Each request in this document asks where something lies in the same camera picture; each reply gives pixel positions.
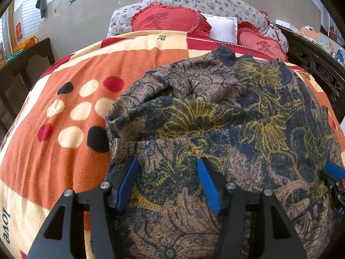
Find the red heart pillow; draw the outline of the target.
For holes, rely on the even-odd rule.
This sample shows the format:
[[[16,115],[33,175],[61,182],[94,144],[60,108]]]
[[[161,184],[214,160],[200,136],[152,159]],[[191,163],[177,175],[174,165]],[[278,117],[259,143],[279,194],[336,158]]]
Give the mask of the red heart pillow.
[[[191,8],[151,3],[134,14],[131,28],[132,31],[174,30],[209,37],[212,26]]]
[[[279,58],[288,61],[286,53],[278,41],[263,36],[257,28],[249,22],[242,22],[237,27],[238,44],[261,52],[272,58]]]

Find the left red heart pillow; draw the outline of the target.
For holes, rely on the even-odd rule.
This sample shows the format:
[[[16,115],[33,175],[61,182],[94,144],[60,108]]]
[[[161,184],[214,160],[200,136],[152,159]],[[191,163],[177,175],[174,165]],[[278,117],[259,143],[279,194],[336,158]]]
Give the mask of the left red heart pillow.
[[[212,26],[191,8],[151,3],[134,14],[131,28],[132,31],[174,30],[209,37]]]

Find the orange basket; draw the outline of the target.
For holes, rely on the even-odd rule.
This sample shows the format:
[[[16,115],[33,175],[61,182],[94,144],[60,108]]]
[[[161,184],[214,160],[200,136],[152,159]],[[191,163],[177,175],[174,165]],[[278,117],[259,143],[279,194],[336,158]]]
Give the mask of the orange basket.
[[[12,51],[13,51],[13,53],[16,53],[19,50],[26,50],[38,42],[39,42],[39,40],[36,36],[31,36],[30,38],[26,39],[21,44],[17,45]]]

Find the red wall sticker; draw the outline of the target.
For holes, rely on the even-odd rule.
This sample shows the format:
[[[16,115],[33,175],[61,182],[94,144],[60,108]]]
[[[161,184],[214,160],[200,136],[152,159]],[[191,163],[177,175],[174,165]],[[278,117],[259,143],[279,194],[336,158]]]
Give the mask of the red wall sticker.
[[[22,29],[21,29],[21,23],[19,22],[16,25],[16,40],[19,41],[22,39]]]

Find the floral padded headboard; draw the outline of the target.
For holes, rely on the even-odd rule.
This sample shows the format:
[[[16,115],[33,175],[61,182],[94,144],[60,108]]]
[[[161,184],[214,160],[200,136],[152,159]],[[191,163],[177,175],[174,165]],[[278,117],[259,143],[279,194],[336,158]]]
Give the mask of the floral padded headboard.
[[[132,17],[151,3],[184,6],[213,16],[236,17],[238,23],[249,22],[265,37],[276,40],[283,52],[288,51],[288,41],[281,30],[273,25],[267,14],[242,0],[143,0],[116,9],[111,17],[107,38],[131,31]]]

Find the dark wooden side table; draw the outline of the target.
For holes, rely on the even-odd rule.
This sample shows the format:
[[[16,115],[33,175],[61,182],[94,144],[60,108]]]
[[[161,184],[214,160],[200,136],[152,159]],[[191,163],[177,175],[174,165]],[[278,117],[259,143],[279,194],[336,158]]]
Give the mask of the dark wooden side table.
[[[26,68],[34,56],[47,58],[50,64],[54,64],[49,38],[24,50],[1,68],[1,140],[5,138],[33,86]]]

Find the orange patchwork bed blanket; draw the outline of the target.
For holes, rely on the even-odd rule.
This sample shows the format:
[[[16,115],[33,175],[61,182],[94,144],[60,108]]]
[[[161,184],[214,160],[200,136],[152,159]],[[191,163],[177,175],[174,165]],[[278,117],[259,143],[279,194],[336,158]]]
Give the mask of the orange patchwork bed blanket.
[[[344,134],[327,97],[303,69],[242,45],[193,33],[127,33],[99,41],[56,62],[28,93],[1,146],[4,249],[14,258],[28,258],[42,224],[65,190],[89,191],[112,177],[107,176],[110,151],[105,118],[128,88],[152,69],[202,56],[220,46],[232,50],[236,57],[279,60],[292,69],[312,90],[318,103],[328,109],[329,124],[342,151],[339,167],[343,166]],[[340,222],[319,257],[335,256],[329,247],[341,230],[342,217],[336,215]]]

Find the dark floral patterned garment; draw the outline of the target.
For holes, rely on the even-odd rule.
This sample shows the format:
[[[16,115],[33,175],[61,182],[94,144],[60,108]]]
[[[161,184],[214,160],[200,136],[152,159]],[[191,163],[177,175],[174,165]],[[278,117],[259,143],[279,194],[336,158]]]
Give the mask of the dark floral patterned garment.
[[[152,69],[105,118],[115,175],[129,156],[139,172],[115,221],[125,258],[210,258],[221,217],[197,173],[205,157],[250,192],[269,188],[308,258],[318,258],[340,222],[319,173],[341,166],[340,141],[312,90],[279,60],[236,57],[220,46]]]

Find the dark carved wooden cabinet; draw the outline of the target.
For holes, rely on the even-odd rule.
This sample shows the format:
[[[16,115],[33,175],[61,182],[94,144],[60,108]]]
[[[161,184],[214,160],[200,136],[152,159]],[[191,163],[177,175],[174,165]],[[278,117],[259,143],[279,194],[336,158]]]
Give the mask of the dark carved wooden cabinet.
[[[341,122],[344,119],[344,67],[330,54],[295,34],[278,26],[288,41],[288,61],[310,73],[330,100],[333,111]]]

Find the right red heart pillow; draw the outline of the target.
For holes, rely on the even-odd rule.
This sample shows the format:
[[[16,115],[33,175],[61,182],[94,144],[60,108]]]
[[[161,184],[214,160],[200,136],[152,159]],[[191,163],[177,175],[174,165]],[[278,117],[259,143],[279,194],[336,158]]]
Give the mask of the right red heart pillow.
[[[279,58],[288,61],[286,53],[278,41],[263,36],[257,28],[249,22],[242,22],[237,27],[238,44],[261,52],[272,58]]]

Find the white square pillow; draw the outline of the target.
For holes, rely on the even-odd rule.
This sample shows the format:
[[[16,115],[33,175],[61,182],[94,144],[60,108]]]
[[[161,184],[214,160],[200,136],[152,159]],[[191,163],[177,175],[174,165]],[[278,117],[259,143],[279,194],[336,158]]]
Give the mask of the white square pillow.
[[[209,37],[218,41],[237,44],[237,18],[202,14],[211,25]]]

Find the dark hanging cloth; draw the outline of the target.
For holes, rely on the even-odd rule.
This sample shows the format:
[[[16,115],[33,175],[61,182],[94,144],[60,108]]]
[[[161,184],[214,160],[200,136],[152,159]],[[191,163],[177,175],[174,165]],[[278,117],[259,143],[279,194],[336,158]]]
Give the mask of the dark hanging cloth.
[[[36,8],[40,10],[40,17],[43,19],[46,8],[47,8],[47,1],[46,0],[37,0]]]

